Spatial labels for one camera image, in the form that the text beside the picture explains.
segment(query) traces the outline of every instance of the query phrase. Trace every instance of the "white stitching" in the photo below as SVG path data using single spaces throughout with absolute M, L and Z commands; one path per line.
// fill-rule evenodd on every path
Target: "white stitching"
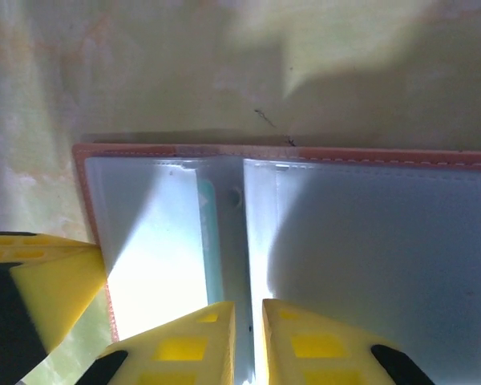
M 98 152 L 97 150 L 82 150 L 79 149 L 76 151 L 77 153 L 81 152 Z M 175 156 L 177 155 L 176 152 L 125 152 L 125 151 L 115 151 L 115 150 L 108 150 L 105 153 L 98 153 L 97 156 L 107 156 L 107 155 L 135 155 L 138 157 L 145 157 L 145 156 L 154 156 L 154 155 L 165 155 L 165 156 Z M 186 156 L 221 156 L 221 155 L 233 155 L 233 156 L 246 156 L 246 153 L 243 152 L 228 152 L 228 151 L 220 151 L 220 152 L 186 152 L 184 155 Z M 331 158 L 307 158 L 304 156 L 286 156 L 285 154 L 275 155 L 267 155 L 261 154 L 263 157 L 267 157 L 269 159 L 300 159 L 300 160 L 328 160 L 331 161 Z M 427 160 L 415 161 L 415 160 L 382 160 L 382 159 L 362 159 L 362 160 L 355 160 L 355 159 L 344 159 L 344 158 L 334 158 L 336 162 L 357 162 L 357 163 L 366 163 L 366 162 L 375 162 L 375 163 L 392 163 L 392 164 L 433 164 L 433 165 L 454 165 L 454 166 L 468 166 L 468 167 L 481 167 L 481 163 L 463 163 L 463 162 L 456 162 L 456 163 L 449 163 L 449 162 L 430 162 Z

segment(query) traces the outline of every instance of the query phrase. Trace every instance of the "ink mark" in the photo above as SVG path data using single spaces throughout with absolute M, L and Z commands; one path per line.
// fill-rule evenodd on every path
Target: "ink mark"
M 255 112 L 256 112 L 263 120 L 265 120 L 269 126 L 271 126 L 272 128 L 278 129 L 278 127 L 276 127 L 276 126 L 274 125 L 274 123 L 273 123 L 271 120 L 269 120 L 269 118 L 268 118 L 267 116 L 265 116 L 265 113 L 264 113 L 262 110 L 255 110 Z
M 271 126 L 272 128 L 278 129 L 277 125 L 274 124 L 267 116 L 265 116 L 265 113 L 264 113 L 262 110 L 256 109 L 256 110 L 254 110 L 254 111 L 258 114 L 258 116 L 260 116 L 263 120 L 265 120 L 265 122 L 266 122 L 269 126 Z M 296 147 L 296 146 L 297 146 L 296 143 L 294 142 L 294 139 L 292 139 L 292 138 L 291 138 L 290 136 L 288 136 L 288 135 L 285 135 L 285 141 L 286 141 L 287 144 L 288 144 L 289 146 L 291 146 L 291 147 Z

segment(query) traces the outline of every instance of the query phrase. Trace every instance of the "green surface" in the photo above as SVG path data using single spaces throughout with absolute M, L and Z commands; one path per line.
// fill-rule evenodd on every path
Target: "green surface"
M 105 290 L 100 290 L 69 335 L 24 379 L 26 385 L 73 385 L 111 343 Z

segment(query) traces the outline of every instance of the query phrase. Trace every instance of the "open folder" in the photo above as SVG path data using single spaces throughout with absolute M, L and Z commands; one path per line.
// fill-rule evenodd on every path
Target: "open folder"
M 124 339 L 236 302 L 236 383 L 261 301 L 380 334 L 437 383 L 481 383 L 481 153 L 79 144 Z

